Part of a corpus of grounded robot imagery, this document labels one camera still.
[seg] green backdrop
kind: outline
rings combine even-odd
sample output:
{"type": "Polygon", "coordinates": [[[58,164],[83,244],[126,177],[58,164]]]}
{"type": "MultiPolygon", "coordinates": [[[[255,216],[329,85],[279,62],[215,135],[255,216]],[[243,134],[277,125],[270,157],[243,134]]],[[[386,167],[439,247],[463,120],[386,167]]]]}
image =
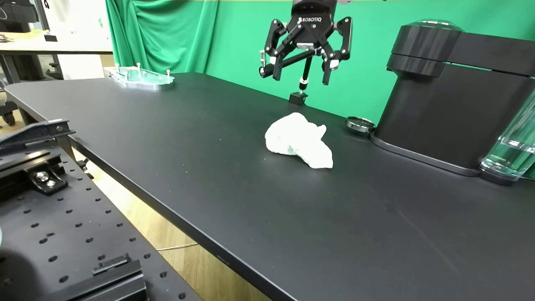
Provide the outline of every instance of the green backdrop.
{"type": "MultiPolygon", "coordinates": [[[[106,7],[115,60],[121,65],[205,72],[284,98],[297,90],[302,63],[284,68],[279,82],[257,75],[269,22],[287,22],[290,0],[106,0],[106,7]]],[[[327,87],[320,83],[319,60],[312,62],[307,105],[374,122],[396,80],[386,62],[401,25],[437,18],[473,33],[535,40],[535,0],[352,0],[337,5],[335,20],[347,15],[350,60],[332,72],[327,87]]]]}

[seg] robotic arm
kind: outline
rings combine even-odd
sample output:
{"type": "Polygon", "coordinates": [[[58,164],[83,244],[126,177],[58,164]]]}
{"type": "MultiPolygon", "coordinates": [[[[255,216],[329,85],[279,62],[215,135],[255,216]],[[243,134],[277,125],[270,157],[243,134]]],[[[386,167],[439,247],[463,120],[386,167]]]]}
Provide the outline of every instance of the robotic arm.
{"type": "Polygon", "coordinates": [[[284,67],[305,60],[299,92],[289,98],[294,104],[304,104],[312,57],[320,57],[322,60],[324,85],[329,83],[330,70],[337,68],[340,60],[349,58],[350,17],[334,23],[334,8],[335,0],[294,0],[287,25],[279,20],[270,22],[265,45],[260,50],[259,73],[260,77],[272,75],[272,78],[279,80],[284,67]],[[334,30],[342,37],[339,50],[332,50],[327,40],[334,30]],[[300,48],[300,53],[287,57],[295,48],[300,48]]]}

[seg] black coffee maker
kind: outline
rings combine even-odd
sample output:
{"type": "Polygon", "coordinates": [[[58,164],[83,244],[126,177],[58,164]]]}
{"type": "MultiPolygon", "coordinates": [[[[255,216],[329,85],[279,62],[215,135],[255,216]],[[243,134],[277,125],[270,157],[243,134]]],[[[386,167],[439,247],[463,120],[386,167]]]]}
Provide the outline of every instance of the black coffee maker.
{"type": "Polygon", "coordinates": [[[401,27],[387,70],[397,80],[374,144],[474,175],[535,88],[535,42],[417,22],[401,27]]]}

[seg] crumpled white towel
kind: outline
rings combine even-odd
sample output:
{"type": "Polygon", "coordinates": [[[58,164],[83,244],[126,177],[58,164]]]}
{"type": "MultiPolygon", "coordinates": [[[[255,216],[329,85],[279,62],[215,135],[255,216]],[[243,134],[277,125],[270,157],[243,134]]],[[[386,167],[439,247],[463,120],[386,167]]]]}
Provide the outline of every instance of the crumpled white towel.
{"type": "Polygon", "coordinates": [[[325,125],[315,125],[292,112],[270,124],[264,135],[265,147],[275,154],[299,155],[310,169],[332,169],[332,152],[320,140],[325,130],[325,125]]]}

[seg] black table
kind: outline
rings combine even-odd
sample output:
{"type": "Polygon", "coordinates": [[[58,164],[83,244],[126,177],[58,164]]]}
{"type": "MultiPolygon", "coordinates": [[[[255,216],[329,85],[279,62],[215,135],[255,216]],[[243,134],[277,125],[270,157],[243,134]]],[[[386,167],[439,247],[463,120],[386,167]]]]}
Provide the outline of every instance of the black table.
{"type": "Polygon", "coordinates": [[[167,92],[108,78],[6,92],[35,119],[68,119],[85,155],[274,299],[535,297],[533,182],[421,165],[340,117],[205,75],[167,92]],[[332,170],[265,150],[292,110],[327,125],[332,170]]]}

